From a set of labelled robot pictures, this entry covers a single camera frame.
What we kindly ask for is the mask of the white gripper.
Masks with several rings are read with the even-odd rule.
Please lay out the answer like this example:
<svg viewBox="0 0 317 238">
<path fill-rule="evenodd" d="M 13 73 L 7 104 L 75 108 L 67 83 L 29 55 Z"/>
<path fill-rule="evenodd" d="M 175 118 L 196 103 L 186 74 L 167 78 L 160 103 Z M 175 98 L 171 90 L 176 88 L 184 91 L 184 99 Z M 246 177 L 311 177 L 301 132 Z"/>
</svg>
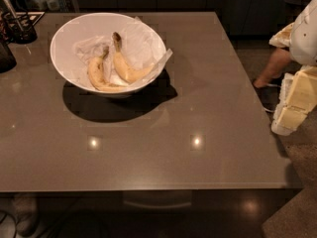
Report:
<svg viewBox="0 0 317 238">
<path fill-rule="evenodd" d="M 317 0 L 311 0 L 296 20 L 269 40 L 272 46 L 288 48 L 293 60 L 303 67 L 287 73 L 281 84 L 271 131 L 288 136 L 295 132 L 317 106 Z"/>
</svg>

